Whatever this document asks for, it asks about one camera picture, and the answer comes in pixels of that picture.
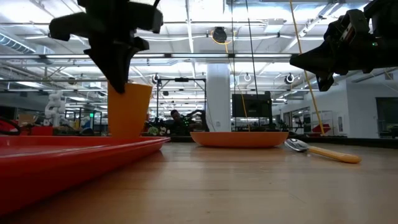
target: metal spoon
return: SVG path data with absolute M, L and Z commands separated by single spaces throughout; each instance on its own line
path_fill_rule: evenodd
M 285 146 L 293 149 L 296 152 L 306 152 L 310 151 L 312 153 L 316 153 L 319 155 L 327 156 L 330 158 L 338 159 L 342 162 L 348 162 L 348 163 L 359 163 L 361 162 L 361 158 L 359 156 L 351 155 L 351 154 L 345 154 L 342 152 L 335 152 L 331 151 L 328 149 L 322 149 L 319 147 L 315 146 L 310 146 L 307 143 L 300 141 L 298 139 L 287 139 L 285 141 Z

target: table surface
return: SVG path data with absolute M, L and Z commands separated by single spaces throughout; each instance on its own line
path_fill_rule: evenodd
M 0 223 L 394 223 L 398 150 L 314 144 L 360 164 L 273 149 L 168 143 Z

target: spoon handle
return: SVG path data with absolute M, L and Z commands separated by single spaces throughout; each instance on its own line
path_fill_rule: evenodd
M 342 153 L 342 152 L 335 152 L 335 151 L 331 151 L 328 149 L 322 149 L 322 148 L 315 147 L 315 146 L 308 147 L 308 151 L 310 151 L 312 153 L 319 154 L 319 155 L 327 156 L 330 158 L 338 159 L 342 162 L 347 162 L 347 163 L 355 164 L 355 163 L 361 162 L 361 160 L 362 160 L 359 156 L 346 154 L 346 153 Z

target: white column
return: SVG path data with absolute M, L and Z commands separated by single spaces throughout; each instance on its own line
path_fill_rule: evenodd
M 211 132 L 231 131 L 231 92 L 228 64 L 207 65 L 206 121 Z

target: orange cup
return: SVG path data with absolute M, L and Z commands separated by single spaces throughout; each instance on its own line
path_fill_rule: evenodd
M 134 139 L 144 127 L 152 87 L 127 83 L 124 89 L 119 94 L 108 83 L 108 126 L 112 137 Z

